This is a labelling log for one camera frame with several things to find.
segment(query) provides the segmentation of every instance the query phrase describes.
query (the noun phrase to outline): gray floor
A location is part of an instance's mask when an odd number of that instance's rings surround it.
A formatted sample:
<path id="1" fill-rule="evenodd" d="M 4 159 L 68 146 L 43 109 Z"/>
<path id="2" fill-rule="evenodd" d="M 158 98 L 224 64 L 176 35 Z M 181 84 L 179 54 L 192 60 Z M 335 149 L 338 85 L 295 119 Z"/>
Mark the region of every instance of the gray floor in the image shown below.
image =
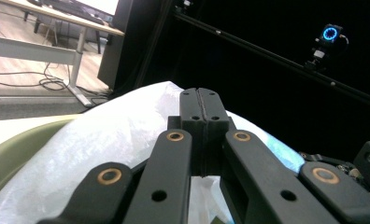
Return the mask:
<path id="1" fill-rule="evenodd" d="M 107 101 L 98 97 L 88 99 L 94 106 Z M 75 97 L 0 97 L 0 120 L 79 114 L 89 109 Z"/>

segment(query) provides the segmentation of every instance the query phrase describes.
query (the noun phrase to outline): monitor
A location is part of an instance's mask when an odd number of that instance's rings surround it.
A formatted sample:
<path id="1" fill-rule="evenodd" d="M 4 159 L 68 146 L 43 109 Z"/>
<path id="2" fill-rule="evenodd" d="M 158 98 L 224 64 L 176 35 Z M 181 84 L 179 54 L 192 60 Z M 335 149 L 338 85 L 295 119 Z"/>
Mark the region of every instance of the monitor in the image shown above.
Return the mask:
<path id="1" fill-rule="evenodd" d="M 86 7 L 114 16 L 119 0 L 76 0 Z"/>

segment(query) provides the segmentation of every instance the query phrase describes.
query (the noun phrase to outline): screw hole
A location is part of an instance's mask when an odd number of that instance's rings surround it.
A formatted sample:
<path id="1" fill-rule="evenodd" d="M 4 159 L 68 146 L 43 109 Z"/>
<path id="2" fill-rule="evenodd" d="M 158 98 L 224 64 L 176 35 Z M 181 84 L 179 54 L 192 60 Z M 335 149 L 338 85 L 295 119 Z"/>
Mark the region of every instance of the screw hole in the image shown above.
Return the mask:
<path id="1" fill-rule="evenodd" d="M 177 142 L 177 141 L 181 141 L 184 138 L 184 134 L 183 133 L 169 133 L 166 137 L 169 141 Z"/>
<path id="2" fill-rule="evenodd" d="M 284 189 L 283 191 L 281 191 L 281 197 L 283 197 L 285 200 L 287 201 L 296 201 L 296 195 L 292 192 L 290 192 L 289 190 L 286 190 Z"/>
<path id="3" fill-rule="evenodd" d="M 152 193 L 152 200 L 156 203 L 160 203 L 167 198 L 167 193 L 164 190 L 156 190 Z"/>
<path id="4" fill-rule="evenodd" d="M 247 133 L 235 133 L 234 138 L 237 141 L 241 141 L 241 142 L 247 142 L 251 140 L 251 136 L 249 136 Z"/>
<path id="5" fill-rule="evenodd" d="M 370 152 L 365 153 L 365 159 L 370 162 Z"/>
<path id="6" fill-rule="evenodd" d="M 108 168 L 102 171 L 97 177 L 98 183 L 102 185 L 111 185 L 116 183 L 120 179 L 121 179 L 121 170 L 116 168 Z"/>

